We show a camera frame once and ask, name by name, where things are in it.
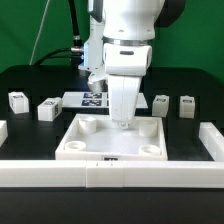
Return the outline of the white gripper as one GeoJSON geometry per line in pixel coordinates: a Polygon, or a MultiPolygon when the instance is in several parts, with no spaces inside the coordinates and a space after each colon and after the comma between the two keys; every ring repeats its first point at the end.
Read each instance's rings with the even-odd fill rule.
{"type": "Polygon", "coordinates": [[[132,123],[142,77],[151,63],[152,47],[104,45],[108,75],[109,114],[113,122],[127,128],[132,123]]]}

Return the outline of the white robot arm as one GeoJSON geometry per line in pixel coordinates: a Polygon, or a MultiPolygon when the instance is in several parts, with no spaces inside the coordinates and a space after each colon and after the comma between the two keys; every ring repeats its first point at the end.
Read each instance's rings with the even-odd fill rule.
{"type": "Polygon", "coordinates": [[[157,27],[182,14],[186,0],[88,0],[90,36],[81,70],[94,93],[108,86],[109,115],[127,127],[133,120],[141,80],[152,60],[157,27]]]}

